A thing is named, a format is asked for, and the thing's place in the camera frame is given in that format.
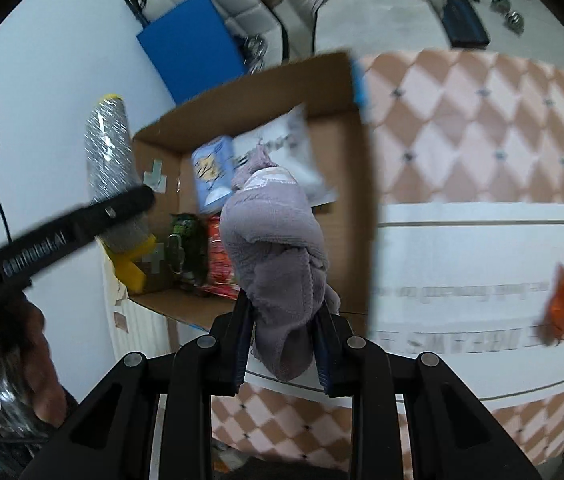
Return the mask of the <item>person left hand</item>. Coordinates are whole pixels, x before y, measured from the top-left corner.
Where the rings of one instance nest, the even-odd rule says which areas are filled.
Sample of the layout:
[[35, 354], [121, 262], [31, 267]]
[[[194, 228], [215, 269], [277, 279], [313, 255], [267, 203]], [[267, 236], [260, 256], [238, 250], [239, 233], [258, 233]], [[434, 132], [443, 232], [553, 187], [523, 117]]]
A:
[[46, 436], [66, 421], [75, 399], [58, 378], [46, 319], [25, 296], [0, 312], [0, 437]]

